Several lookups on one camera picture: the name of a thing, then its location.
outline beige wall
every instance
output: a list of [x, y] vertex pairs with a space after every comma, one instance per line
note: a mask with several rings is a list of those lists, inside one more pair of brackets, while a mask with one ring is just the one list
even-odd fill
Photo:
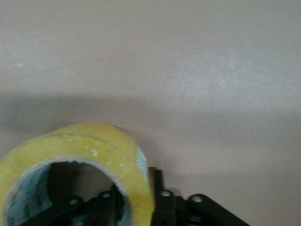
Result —
[[185, 197], [301, 225], [301, 1], [0, 0], [0, 157], [93, 120]]

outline black metal bracket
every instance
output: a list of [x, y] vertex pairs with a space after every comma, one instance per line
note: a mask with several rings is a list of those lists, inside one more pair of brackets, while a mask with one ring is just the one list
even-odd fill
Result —
[[[154, 171], [156, 208], [150, 226], [249, 226], [203, 194], [188, 200], [166, 190], [163, 172]], [[34, 216], [20, 226], [117, 226], [124, 201], [117, 187], [84, 202], [71, 196]]]

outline tape roll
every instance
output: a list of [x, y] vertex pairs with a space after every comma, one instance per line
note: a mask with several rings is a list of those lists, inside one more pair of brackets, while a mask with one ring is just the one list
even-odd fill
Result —
[[50, 164], [62, 161], [103, 171], [128, 199], [123, 225], [150, 225], [154, 199], [144, 154], [118, 128], [83, 122], [30, 140], [0, 161], [0, 226], [17, 226], [52, 205], [47, 173]]

